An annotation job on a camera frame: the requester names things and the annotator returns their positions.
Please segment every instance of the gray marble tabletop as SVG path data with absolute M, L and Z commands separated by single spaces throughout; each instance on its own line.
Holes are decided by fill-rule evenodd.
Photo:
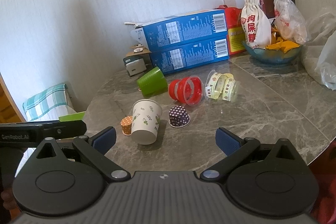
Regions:
M 205 83 L 214 69 L 232 73 L 240 81 L 235 102 L 203 99 L 188 107 L 190 123 L 173 128 L 168 111 L 179 105 L 163 93 L 152 97 L 163 109 L 157 141 L 139 145 L 122 134 L 120 121 L 131 114 L 133 104 L 143 99 L 137 79 L 126 71 L 112 76 L 97 92 L 84 121 L 88 135 L 113 126 L 117 143 L 106 154 L 133 173 L 137 170 L 195 170 L 198 174 L 225 155 L 216 146 L 215 132 L 225 127 L 241 138 L 255 137 L 261 143 L 275 143 L 288 138 L 307 162 L 317 157 L 335 138 L 336 92 L 315 82 L 299 62 L 285 66 L 262 64 L 242 54 L 194 69 L 167 75 L 167 82 L 198 75 Z

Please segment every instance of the person's hand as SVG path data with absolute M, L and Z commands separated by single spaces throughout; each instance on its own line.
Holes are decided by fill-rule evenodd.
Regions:
M 8 188 L 1 193 L 1 199 L 3 200 L 3 206 L 7 210 L 13 210 L 17 207 L 16 201 L 13 196 L 12 188 Z

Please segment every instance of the white plastic bag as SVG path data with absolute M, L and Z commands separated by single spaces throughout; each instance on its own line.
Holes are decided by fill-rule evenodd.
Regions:
M 302 49 L 302 64 L 317 82 L 336 90 L 336 11 L 323 8 L 307 30 L 311 40 Z
M 271 44 L 271 24 L 259 4 L 259 0 L 245 0 L 241 11 L 246 44 L 251 48 L 265 48 Z
M 305 44 L 308 40 L 306 21 L 291 0 L 274 0 L 275 26 L 286 40 Z

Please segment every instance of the floral paper cup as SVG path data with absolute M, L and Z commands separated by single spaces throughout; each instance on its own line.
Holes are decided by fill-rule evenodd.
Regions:
M 156 141 L 162 107 L 155 101 L 143 99 L 133 105 L 131 138 L 138 144 L 152 144 Z

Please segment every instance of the purple polka dot cup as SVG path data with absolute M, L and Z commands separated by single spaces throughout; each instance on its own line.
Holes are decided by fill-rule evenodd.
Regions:
M 169 110 L 169 124 L 172 127 L 184 127 L 189 122 L 190 116 L 183 106 L 175 106 Z

